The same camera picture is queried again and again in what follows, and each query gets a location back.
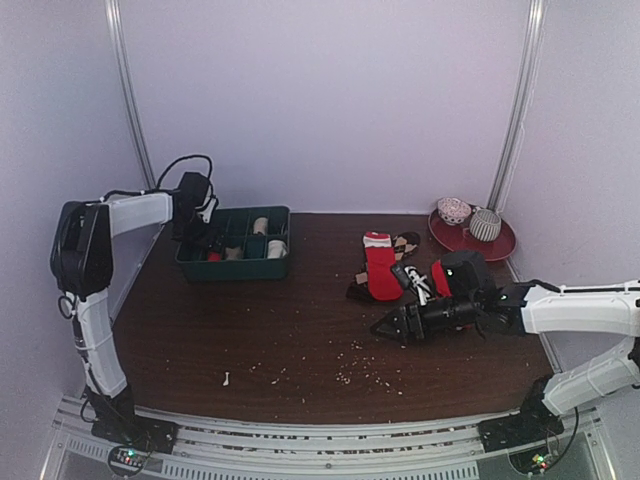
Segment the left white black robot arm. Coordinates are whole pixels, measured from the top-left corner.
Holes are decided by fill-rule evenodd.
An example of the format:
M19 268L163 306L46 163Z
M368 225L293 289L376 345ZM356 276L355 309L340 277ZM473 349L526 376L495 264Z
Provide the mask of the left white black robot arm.
M144 424L134 415L131 387L121 367L109 313L113 240L146 227L171 225L175 239L206 238L218 205L209 175L186 172L177 187L111 190L97 200L62 207L50 255L61 292L60 313L71 321L86 375L87 396L106 429L123 444L137 442Z

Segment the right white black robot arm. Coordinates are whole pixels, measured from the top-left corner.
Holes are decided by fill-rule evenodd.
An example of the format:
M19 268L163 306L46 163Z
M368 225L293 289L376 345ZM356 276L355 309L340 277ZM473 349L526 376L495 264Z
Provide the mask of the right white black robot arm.
M471 326L479 334L547 332L609 333L621 342L564 373L535 382L513 419L519 440L535 440L567 411L625 387L639 385L639 284L591 287L555 286L538 279L499 287L482 254L450 252L430 276L394 264L393 280L416 301L386 314L372 334L403 345L434 334Z

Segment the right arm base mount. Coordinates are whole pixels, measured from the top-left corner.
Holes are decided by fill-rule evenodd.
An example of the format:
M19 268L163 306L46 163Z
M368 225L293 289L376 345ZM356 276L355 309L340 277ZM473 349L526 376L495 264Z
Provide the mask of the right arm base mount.
M508 461L518 473L533 476L545 473L559 453L562 421L546 413L519 412L478 424L486 453L508 450Z

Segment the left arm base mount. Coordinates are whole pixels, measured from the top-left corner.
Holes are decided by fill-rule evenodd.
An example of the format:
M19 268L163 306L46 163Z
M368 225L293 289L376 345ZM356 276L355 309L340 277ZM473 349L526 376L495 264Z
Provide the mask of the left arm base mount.
M178 431L175 422L139 415L134 416L132 424L95 419L91 428L94 437L113 443L107 453L107 466L122 478L140 474L155 453L171 454Z

